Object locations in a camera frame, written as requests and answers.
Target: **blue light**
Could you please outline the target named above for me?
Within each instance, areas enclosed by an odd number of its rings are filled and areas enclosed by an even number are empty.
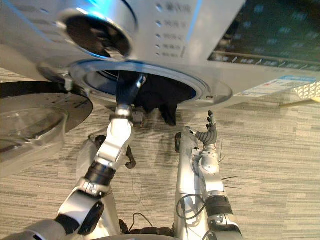
[[[112,8],[113,1],[110,0],[88,0],[89,3],[92,4],[87,12],[88,15],[105,20],[106,16],[108,16],[109,11]]]

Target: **gray carpet floor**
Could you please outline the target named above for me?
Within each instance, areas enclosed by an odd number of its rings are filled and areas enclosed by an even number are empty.
[[[26,79],[0,69],[1,82]],[[293,91],[214,110],[217,146],[225,159],[221,175],[233,212],[247,240],[320,239],[320,104],[292,108]],[[55,218],[76,181],[77,154],[87,136],[109,124],[111,110],[94,105],[90,117],[65,136],[65,147],[50,159],[0,179],[0,238],[38,220]],[[136,168],[117,171],[112,188],[118,215],[128,225],[134,212],[157,227],[174,221],[179,154],[175,133],[184,126],[206,130],[206,112],[177,112],[177,126],[159,111],[147,115],[131,144]],[[148,223],[136,216],[136,228]]]

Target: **washing machine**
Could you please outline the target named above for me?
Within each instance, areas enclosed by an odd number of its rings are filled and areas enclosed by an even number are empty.
[[[319,81],[319,16],[319,0],[2,0],[0,67],[65,88],[42,103],[114,105],[119,76],[145,73],[178,109],[214,110]]]

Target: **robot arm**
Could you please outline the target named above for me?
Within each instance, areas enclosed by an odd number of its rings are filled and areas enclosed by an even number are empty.
[[[238,220],[228,200],[224,184],[220,176],[219,154],[216,152],[217,127],[214,115],[208,113],[208,132],[190,130],[203,142],[203,150],[197,150],[197,174],[200,178],[202,198],[207,213],[209,233],[215,234],[216,239],[243,240]]]
[[[36,222],[3,240],[66,240],[93,232],[104,211],[100,199],[109,192],[116,170],[124,164],[133,133],[131,105],[146,79],[147,76],[141,74],[131,84],[119,80],[116,90],[118,104],[115,115],[111,116],[107,137],[86,175],[61,205],[56,219]]]

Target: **black cloth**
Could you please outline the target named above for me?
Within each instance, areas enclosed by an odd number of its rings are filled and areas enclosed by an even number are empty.
[[[170,126],[175,126],[177,105],[191,99],[194,94],[195,91],[182,82],[149,74],[134,105],[143,107],[147,113],[159,108],[165,122]]]

